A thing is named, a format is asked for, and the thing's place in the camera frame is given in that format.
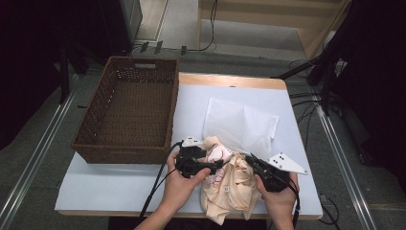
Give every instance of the aluminum rail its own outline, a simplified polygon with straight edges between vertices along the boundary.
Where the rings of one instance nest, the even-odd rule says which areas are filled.
[[[355,211],[360,219],[363,229],[377,229],[367,201],[365,200],[361,188],[352,172],[350,164],[344,154],[343,148],[337,138],[337,134],[334,131],[333,125],[329,117],[325,114],[323,109],[318,106],[317,108],[320,120],[322,122],[323,128],[325,129],[328,141],[331,145],[334,157],[337,161],[338,168],[340,169],[341,175],[343,175],[344,182],[346,183],[347,189],[349,191],[352,204]]]
[[[7,230],[11,226],[11,222],[14,219],[14,216],[17,213],[24,196],[28,192],[34,177],[41,166],[43,159],[45,158],[48,148],[54,140],[56,132],[69,109],[80,82],[81,78],[75,74],[71,81],[71,93],[68,95],[65,102],[57,107],[54,117],[48,124],[48,127],[36,146],[24,172],[21,174],[17,183],[12,188],[11,193],[7,197],[6,203],[0,213],[0,230]]]

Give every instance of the hand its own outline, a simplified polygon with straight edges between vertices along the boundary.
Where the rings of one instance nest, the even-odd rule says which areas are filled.
[[[194,188],[210,174],[210,169],[203,169],[193,178],[185,178],[175,169],[175,158],[179,152],[172,153],[167,161],[168,175],[165,181],[164,196],[158,208],[136,230],[162,230],[173,215],[185,205]]]
[[[298,188],[298,175],[294,172],[290,173],[290,178],[292,182],[290,184],[293,188],[295,186]],[[266,210],[268,211],[269,216],[273,220],[277,229],[294,229],[292,223],[292,211],[293,206],[295,205],[296,195],[290,188],[282,190],[280,193],[269,193],[265,190],[262,180],[256,174],[256,187],[261,194],[261,198],[265,201]]]
[[[193,178],[183,177],[175,169],[175,158],[178,154],[179,152],[174,152],[168,158],[168,173],[174,171],[165,181],[164,196],[160,203],[160,206],[164,206],[167,211],[171,211],[174,214],[185,205],[194,188],[210,174],[210,169],[203,169]]]

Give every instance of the crumpled fabric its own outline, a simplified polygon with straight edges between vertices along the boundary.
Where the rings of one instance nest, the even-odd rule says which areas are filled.
[[[222,146],[216,137],[207,137],[202,148],[208,150],[208,155],[213,154],[216,148],[229,150]],[[200,201],[206,217],[219,225],[234,211],[241,212],[248,220],[259,199],[252,167],[245,161],[244,156],[236,151],[227,155],[222,154],[225,157],[222,159],[228,163],[217,170],[215,175],[209,175],[201,182]]]

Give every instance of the white tabletop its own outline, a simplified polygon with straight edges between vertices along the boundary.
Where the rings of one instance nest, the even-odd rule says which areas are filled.
[[[188,76],[196,75],[181,74],[184,80]],[[302,207],[300,219],[320,218],[323,211],[287,90],[283,87],[267,89],[240,87],[238,83],[233,85],[237,87],[190,84],[181,80],[173,121],[172,143],[179,142],[187,136],[203,138],[202,127],[210,97],[247,104],[280,116],[272,150],[285,153],[308,171],[307,175],[299,174]],[[159,167],[142,164],[87,164],[76,153],[61,184],[55,210],[64,215],[138,216],[150,193]],[[156,191],[147,208],[148,212],[153,212],[159,204],[163,189],[164,184]],[[194,190],[177,216],[205,217],[200,206],[199,187]],[[267,217],[264,203],[260,199],[251,218]],[[228,218],[243,218],[243,216],[235,213]]]

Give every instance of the brown woven basket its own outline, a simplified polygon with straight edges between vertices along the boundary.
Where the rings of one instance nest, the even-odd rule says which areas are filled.
[[[161,164],[178,88],[176,59],[111,57],[72,148],[87,163]]]

